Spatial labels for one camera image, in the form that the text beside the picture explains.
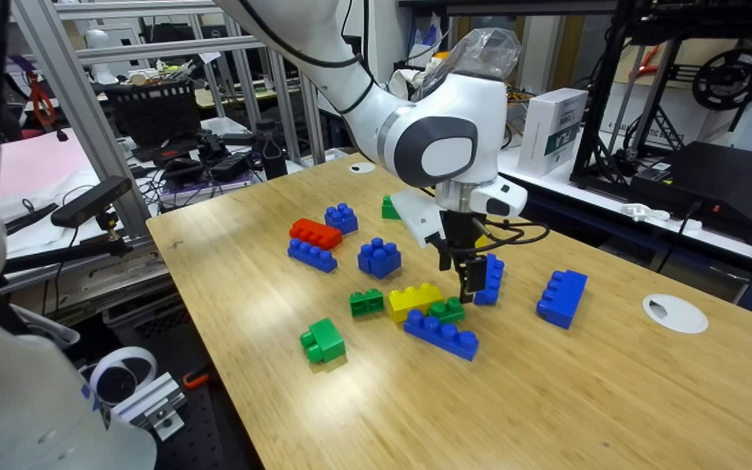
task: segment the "green lego brick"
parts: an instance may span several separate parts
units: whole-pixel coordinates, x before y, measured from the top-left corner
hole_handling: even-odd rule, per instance
[[[299,348],[310,364],[325,364],[344,356],[344,338],[331,319],[320,319],[299,335]]]
[[[383,296],[376,287],[350,296],[350,313],[352,315],[369,315],[369,313],[379,313],[379,312],[383,312]]]
[[[443,322],[443,325],[456,325],[464,319],[464,309],[456,297],[436,301],[429,306],[429,315]]]
[[[392,195],[382,198],[382,219],[400,219],[400,211],[397,211]]]

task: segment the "white disc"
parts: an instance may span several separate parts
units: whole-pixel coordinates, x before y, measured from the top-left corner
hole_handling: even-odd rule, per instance
[[[709,327],[707,315],[696,312],[696,306],[674,296],[647,296],[641,301],[641,312],[660,327],[679,335],[703,335]]]
[[[371,165],[371,161],[358,161],[358,165],[350,165],[350,173],[372,173],[376,169],[376,165]]]

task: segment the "metal shelving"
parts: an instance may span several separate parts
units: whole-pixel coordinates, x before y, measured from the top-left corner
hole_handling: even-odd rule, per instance
[[[447,16],[606,16],[619,0],[400,0],[404,7],[447,10]]]
[[[230,37],[203,37],[201,16],[220,13],[212,0],[171,0],[171,3],[79,3],[79,6],[58,6],[49,0],[19,0],[13,3],[13,20],[21,28],[26,44],[40,63],[40,71],[55,88],[55,97],[79,133],[88,161],[93,165],[100,177],[124,176],[124,152],[120,148],[100,101],[93,99],[92,80],[83,74],[83,65],[93,65],[102,61],[154,61],[154,58],[181,58],[181,56],[203,56],[203,53],[228,53],[233,56],[248,126],[259,122],[259,101],[254,97],[254,75],[245,58],[245,49],[263,49],[263,44],[248,33],[234,20],[224,20],[224,31]],[[63,20],[88,20],[88,19],[152,19],[152,16],[186,16],[195,31],[191,41],[157,41],[157,44],[127,44],[127,48],[105,48],[105,49],[72,49],[63,31]],[[288,88],[285,63],[277,53],[269,49],[271,61],[271,84],[277,88],[278,117],[285,127],[285,143],[292,159],[299,159],[298,133],[294,133],[294,112],[289,93],[278,93]],[[224,74],[228,84],[220,87],[213,71],[205,65],[205,78],[212,87],[212,97],[216,104],[216,116],[224,116],[220,91],[233,93],[230,74]],[[315,161],[324,161],[324,139],[315,99],[305,88],[303,112],[308,137],[314,143]],[[149,210],[137,194],[130,194],[114,203],[124,229],[132,238],[149,238],[143,219],[149,219]]]

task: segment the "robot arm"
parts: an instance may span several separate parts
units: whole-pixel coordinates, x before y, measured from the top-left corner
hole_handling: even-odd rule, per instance
[[[528,191],[499,177],[506,127],[506,87],[499,78],[438,75],[422,99],[397,99],[376,87],[341,41],[340,0],[216,0],[256,39],[308,75],[344,117],[354,146],[416,189],[436,185],[443,241],[434,241],[440,268],[460,272],[461,301],[478,289],[478,216],[517,216]]]

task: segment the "metal frame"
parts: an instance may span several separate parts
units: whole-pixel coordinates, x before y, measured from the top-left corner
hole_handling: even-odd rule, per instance
[[[600,148],[600,122],[606,116],[606,104],[610,97],[614,87],[614,74],[623,49],[623,41],[632,39],[632,44],[658,44],[669,41],[669,49],[660,61],[660,74],[652,84],[652,93],[645,104],[645,112],[640,117],[640,127],[632,143],[632,157],[641,148],[651,122],[656,121],[656,110],[662,93],[662,87],[669,80],[669,71],[674,67],[674,58],[679,53],[682,39],[690,37],[752,37],[752,6],[682,6],[682,7],[669,7],[658,6],[656,0],[641,3],[641,0],[630,0],[630,3],[615,3],[615,10],[610,16],[610,28],[606,31],[606,49],[602,61],[598,67],[598,75],[590,88],[590,108],[585,112],[585,131],[581,131],[581,143],[580,154],[574,161],[574,176],[571,180],[576,185],[587,185],[590,177],[590,161]]]
[[[400,0],[404,7],[443,7],[447,16],[606,16],[623,0],[541,0],[541,3],[502,3],[502,0]]]
[[[282,56],[277,56],[273,49],[265,49],[265,56],[269,56],[271,84],[273,84],[273,97],[277,97],[277,110],[278,110],[278,122],[282,122],[282,139],[288,143],[289,159],[299,161],[288,67],[282,63]]]
[[[198,16],[188,16],[188,24],[191,24],[191,28],[192,28],[192,37],[195,37],[198,41],[203,41],[203,31],[201,31]],[[201,67],[203,67],[203,78],[209,80],[216,116],[222,117],[222,116],[224,116],[224,104],[222,104],[222,87],[220,87],[220,80],[216,80],[216,74],[213,74],[212,63],[205,63],[205,61],[203,61]]]
[[[212,0],[170,0],[170,3],[58,3],[60,20],[88,20],[88,19],[137,19],[137,16],[203,16],[220,13]]]
[[[299,75],[299,99],[303,99],[308,140],[314,148],[314,165],[324,165],[325,154],[324,154],[324,126],[320,126],[320,112],[319,112],[319,88],[305,75]]]
[[[239,24],[234,24],[233,19],[224,19],[224,31],[230,37],[242,37]],[[251,75],[248,56],[245,49],[230,49],[230,58],[234,61],[234,67],[237,67],[239,93],[242,93],[242,104],[248,112],[248,127],[256,131],[260,121],[260,104],[254,97],[254,75]]]
[[[198,53],[222,53],[222,49],[260,49],[263,44],[251,37],[212,37],[191,41],[158,41],[158,44],[127,44],[127,48],[105,48],[105,49],[75,49],[80,65],[102,61],[149,61],[149,58],[181,58]]]
[[[132,177],[124,165],[124,152],[120,148],[110,121],[93,99],[88,78],[68,48],[63,24],[51,3],[47,0],[19,0],[13,3],[13,16],[21,26],[23,39],[37,56],[45,78],[51,84],[55,97],[60,99],[64,117],[75,127],[80,146],[93,165],[100,177],[122,176]],[[149,210],[137,191],[130,191],[120,202],[114,202],[117,216],[122,228],[132,238],[149,238],[145,219]]]

